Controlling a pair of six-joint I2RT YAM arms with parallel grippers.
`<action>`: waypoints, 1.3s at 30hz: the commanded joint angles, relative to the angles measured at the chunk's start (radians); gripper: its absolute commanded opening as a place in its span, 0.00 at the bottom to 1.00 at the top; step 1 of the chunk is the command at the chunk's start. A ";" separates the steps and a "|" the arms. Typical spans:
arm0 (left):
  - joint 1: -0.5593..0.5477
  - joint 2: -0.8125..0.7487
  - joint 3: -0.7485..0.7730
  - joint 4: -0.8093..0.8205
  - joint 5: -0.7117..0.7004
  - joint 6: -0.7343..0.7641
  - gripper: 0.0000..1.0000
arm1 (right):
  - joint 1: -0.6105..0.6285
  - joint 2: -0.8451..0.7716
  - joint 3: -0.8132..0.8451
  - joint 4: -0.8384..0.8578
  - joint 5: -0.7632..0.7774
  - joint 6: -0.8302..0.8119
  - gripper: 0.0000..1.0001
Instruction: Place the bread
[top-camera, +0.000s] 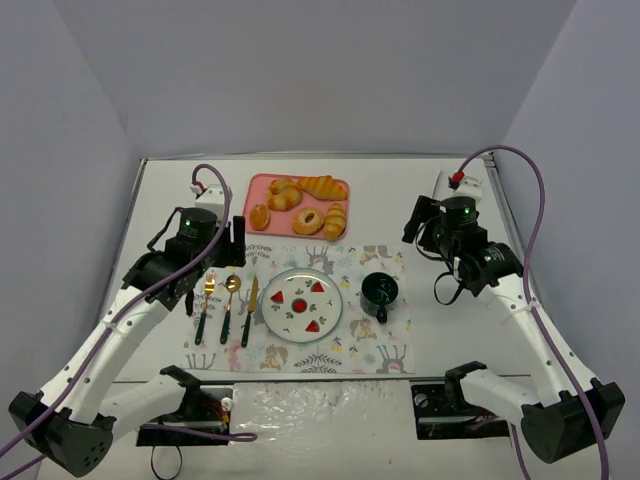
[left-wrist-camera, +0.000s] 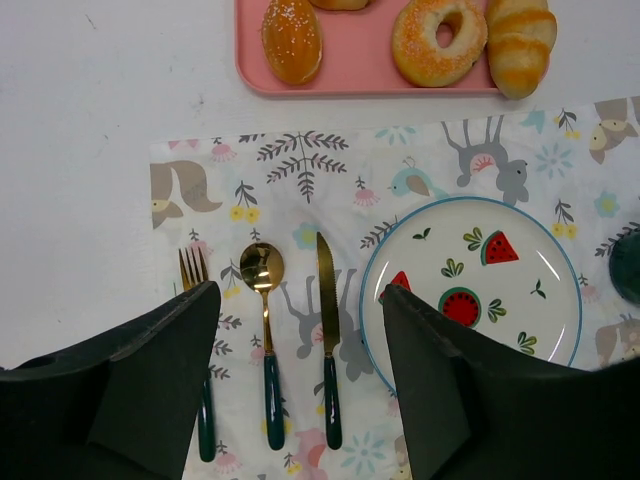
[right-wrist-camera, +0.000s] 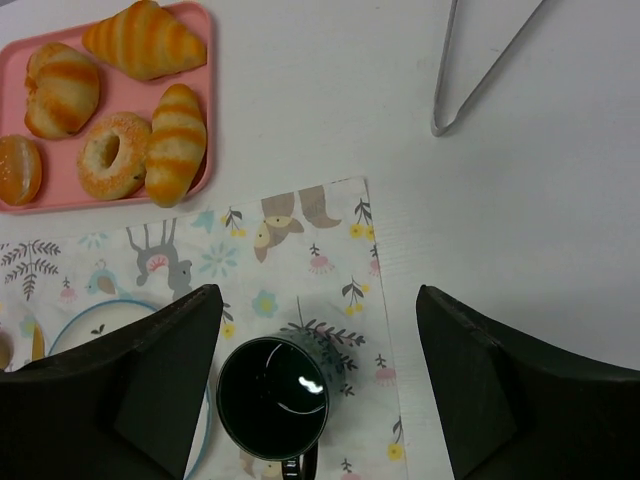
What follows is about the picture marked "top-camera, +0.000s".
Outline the small striped bread roll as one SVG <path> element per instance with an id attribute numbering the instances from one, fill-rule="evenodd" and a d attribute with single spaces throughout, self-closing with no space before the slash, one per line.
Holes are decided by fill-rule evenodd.
<path id="1" fill-rule="evenodd" d="M 347 217 L 339 203 L 332 204 L 325 215 L 323 235 L 329 241 L 337 240 L 347 226 Z"/>

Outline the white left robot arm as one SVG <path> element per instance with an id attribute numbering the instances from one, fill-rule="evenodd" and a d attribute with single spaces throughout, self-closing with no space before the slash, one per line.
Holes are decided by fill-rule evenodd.
<path id="1" fill-rule="evenodd" d="M 204 412 L 210 397 L 200 380 L 175 365 L 122 397 L 107 393 L 145 337 L 179 303 L 193 308 L 195 287 L 210 268 L 244 263 L 243 217 L 225 223 L 206 209 L 181 210 L 177 234 L 134 263 L 81 349 L 37 392 L 14 397 L 9 413 L 17 438 L 82 477 L 128 432 L 165 415 L 192 419 Z"/>

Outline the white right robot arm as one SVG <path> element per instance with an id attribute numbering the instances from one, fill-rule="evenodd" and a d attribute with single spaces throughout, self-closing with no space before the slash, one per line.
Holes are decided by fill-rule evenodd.
<path id="1" fill-rule="evenodd" d="M 573 353 L 533 297 L 514 252 L 489 240 L 479 226 L 474 198 L 419 196 L 402 240 L 441 259 L 458 289 L 488 309 L 534 384 L 527 390 L 479 361 L 469 362 L 444 377 L 454 410 L 482 408 L 518 426 L 530 450 L 547 464 L 609 437 L 625 404 L 621 388 L 602 383 Z"/>

